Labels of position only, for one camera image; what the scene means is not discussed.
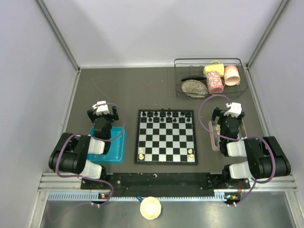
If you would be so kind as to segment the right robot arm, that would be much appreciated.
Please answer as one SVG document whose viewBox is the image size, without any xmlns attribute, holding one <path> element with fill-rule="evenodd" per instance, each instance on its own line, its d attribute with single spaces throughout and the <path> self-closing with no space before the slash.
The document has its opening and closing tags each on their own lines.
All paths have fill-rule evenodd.
<svg viewBox="0 0 304 228">
<path fill-rule="evenodd" d="M 238 117 L 225 113 L 225 110 L 214 108 L 209 122 L 211 141 L 224 156 L 247 159 L 224 167 L 221 180 L 225 187 L 233 188 L 239 179 L 259 180 L 290 175 L 290 162 L 274 136 L 246 138 L 241 133 L 245 113 Z"/>
</svg>

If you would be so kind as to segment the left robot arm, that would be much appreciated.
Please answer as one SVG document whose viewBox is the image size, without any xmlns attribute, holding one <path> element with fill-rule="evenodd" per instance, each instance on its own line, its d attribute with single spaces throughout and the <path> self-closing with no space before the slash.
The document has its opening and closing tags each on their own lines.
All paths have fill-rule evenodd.
<svg viewBox="0 0 304 228">
<path fill-rule="evenodd" d="M 105 155 L 109 152 L 113 139 L 112 123 L 119 120 L 117 107 L 107 102 L 98 102 L 87 110 L 87 115 L 93 124 L 90 135 L 63 133 L 48 160 L 48 166 L 58 175 L 61 172 L 71 173 L 71 176 L 85 176 L 97 188 L 107 185 L 108 177 L 102 174 L 103 167 L 87 159 L 88 154 Z"/>
</svg>

